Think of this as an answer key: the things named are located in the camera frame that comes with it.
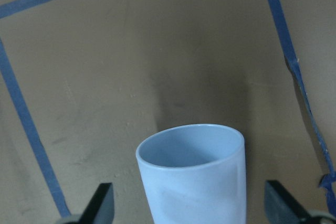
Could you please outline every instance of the cup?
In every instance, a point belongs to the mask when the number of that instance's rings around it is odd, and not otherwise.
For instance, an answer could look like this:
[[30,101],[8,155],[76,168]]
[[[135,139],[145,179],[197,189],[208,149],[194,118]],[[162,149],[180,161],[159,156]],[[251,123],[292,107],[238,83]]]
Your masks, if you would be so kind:
[[245,224],[244,137],[217,124],[158,132],[136,149],[155,224]]

